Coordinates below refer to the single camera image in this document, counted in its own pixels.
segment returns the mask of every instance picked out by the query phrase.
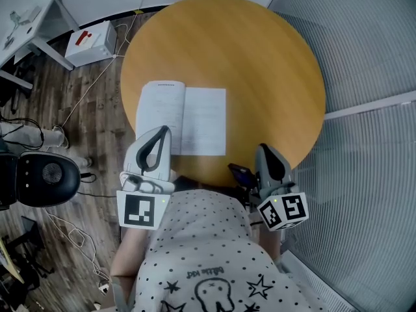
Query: book page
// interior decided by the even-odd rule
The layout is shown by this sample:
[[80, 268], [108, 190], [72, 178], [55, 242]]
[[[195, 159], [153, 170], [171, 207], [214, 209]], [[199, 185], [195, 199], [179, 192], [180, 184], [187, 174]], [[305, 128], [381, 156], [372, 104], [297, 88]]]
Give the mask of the book page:
[[182, 155], [226, 154], [226, 90], [187, 88], [182, 126]]
[[[167, 125], [172, 132], [172, 155], [181, 153], [185, 85], [177, 81], [152, 81], [142, 89], [136, 112], [136, 140], [153, 128]], [[159, 149], [157, 144], [152, 154]]]

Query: person's arm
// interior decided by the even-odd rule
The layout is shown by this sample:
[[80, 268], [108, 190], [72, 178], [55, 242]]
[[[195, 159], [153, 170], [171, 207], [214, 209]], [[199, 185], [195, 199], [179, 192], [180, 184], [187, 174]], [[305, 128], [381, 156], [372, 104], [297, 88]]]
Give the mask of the person's arm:
[[269, 231], [264, 224], [260, 225], [259, 245], [267, 254], [276, 260], [280, 258], [280, 231]]
[[144, 260], [148, 245], [147, 237], [147, 230], [129, 228], [112, 262], [110, 275], [120, 280], [126, 300]]

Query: desk leg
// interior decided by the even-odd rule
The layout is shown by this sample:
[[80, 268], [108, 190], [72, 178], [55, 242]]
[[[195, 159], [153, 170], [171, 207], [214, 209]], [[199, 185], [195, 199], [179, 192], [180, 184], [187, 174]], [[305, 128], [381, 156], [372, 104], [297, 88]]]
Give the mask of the desk leg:
[[4, 77], [6, 80], [12, 81], [12, 82], [16, 83], [17, 85], [20, 85], [24, 88], [28, 88], [28, 89], [33, 88], [33, 84], [31, 84], [29, 82], [26, 82], [22, 79], [19, 79], [18, 77], [5, 72], [4, 70], [0, 70], [0, 77]]
[[67, 70], [73, 70], [73, 64], [66, 60], [62, 55], [56, 52], [52, 47], [50, 47], [47, 42], [45, 42], [40, 37], [36, 36], [32, 39], [32, 43], [36, 45], [39, 49], [49, 55], [53, 60], [63, 65]]
[[70, 26], [70, 28], [75, 32], [79, 30], [77, 22], [72, 18], [71, 14], [68, 12], [68, 9], [59, 1], [54, 0], [59, 7], [60, 12], [62, 13], [62, 17], [65, 19], [66, 23]]

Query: gray wall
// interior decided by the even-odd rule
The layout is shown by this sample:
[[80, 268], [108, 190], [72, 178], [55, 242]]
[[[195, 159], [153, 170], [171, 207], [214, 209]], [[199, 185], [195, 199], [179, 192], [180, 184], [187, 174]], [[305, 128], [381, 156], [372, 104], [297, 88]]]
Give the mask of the gray wall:
[[[320, 64], [327, 112], [416, 90], [416, 0], [274, 0]], [[294, 179], [293, 252], [363, 311], [416, 299], [416, 103], [329, 120]]]

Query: round wooden table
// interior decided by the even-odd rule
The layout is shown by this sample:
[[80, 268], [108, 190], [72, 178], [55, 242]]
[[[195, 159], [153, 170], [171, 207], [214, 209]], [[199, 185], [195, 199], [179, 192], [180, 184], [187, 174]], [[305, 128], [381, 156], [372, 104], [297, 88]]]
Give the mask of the round wooden table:
[[312, 51], [284, 19], [247, 0], [183, 0], [140, 28], [121, 76], [133, 129], [142, 87], [159, 80], [226, 89], [226, 156], [172, 158], [175, 171], [202, 183], [235, 185], [228, 164], [253, 170], [262, 142], [294, 168], [324, 121], [324, 81]]

